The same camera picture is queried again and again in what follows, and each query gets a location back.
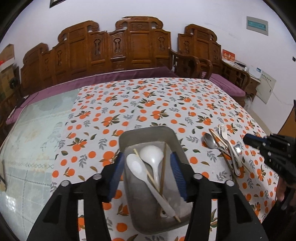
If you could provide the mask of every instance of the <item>electrical panel box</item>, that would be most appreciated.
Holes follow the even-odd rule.
[[[276,84],[276,80],[264,71],[262,71],[259,80],[261,81],[261,83],[256,88],[256,90],[257,90],[256,95],[265,104],[267,104],[267,102],[272,94],[272,91],[274,89],[274,86]]]

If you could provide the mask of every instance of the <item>white plastic spoon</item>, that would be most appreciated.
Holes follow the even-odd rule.
[[[140,158],[136,154],[129,154],[126,157],[126,164],[131,172],[135,175],[136,178],[142,180],[146,183],[152,195],[155,197],[159,205],[166,212],[169,217],[174,217],[175,211],[169,205],[169,203],[156,191],[156,189],[150,184],[147,178],[147,173],[145,171],[145,164],[142,162]]]
[[[158,166],[163,159],[162,150],[153,145],[145,146],[140,151],[140,158],[152,167],[153,178],[159,188]]]

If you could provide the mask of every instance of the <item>pile of utensils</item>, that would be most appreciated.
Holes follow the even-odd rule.
[[[126,164],[132,174],[145,182],[151,194],[155,197],[162,210],[161,217],[174,217],[178,222],[181,222],[176,215],[174,209],[170,206],[163,195],[164,176],[165,176],[165,159],[166,159],[166,143],[164,151],[154,145],[148,145],[141,149],[140,154],[136,149],[133,149],[134,154],[129,154],[126,157]],[[153,171],[153,176],[147,170],[145,163],[149,164]],[[162,162],[161,177],[159,181],[158,167]]]
[[[248,172],[251,172],[249,167],[242,161],[242,159],[239,157],[239,154],[241,153],[241,147],[239,144],[236,144],[233,146],[231,142],[228,140],[227,135],[227,129],[224,125],[218,125],[218,134],[216,134],[212,129],[209,129],[212,135],[209,133],[205,133],[204,140],[207,146],[211,149],[218,149],[221,151],[228,167],[230,168],[230,171],[235,178],[236,176],[241,175],[240,168],[244,167]],[[225,146],[225,149],[223,149],[219,141]],[[231,157],[232,167],[230,166],[226,155]]]

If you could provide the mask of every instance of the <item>glass tabletop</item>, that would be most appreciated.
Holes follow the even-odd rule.
[[[79,89],[27,106],[0,153],[7,189],[0,192],[0,212],[24,241],[50,197],[54,152],[61,140]]]

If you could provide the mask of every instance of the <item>carved wooden backrest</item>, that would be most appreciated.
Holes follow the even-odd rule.
[[[68,27],[52,50],[40,43],[26,53],[22,91],[32,94],[75,78],[115,70],[169,67],[170,32],[162,27],[159,19],[140,16],[120,19],[111,33],[99,31],[94,21]]]
[[[185,27],[184,34],[178,34],[178,51],[208,59],[213,64],[213,73],[221,73],[221,45],[216,34],[207,28],[190,24]]]

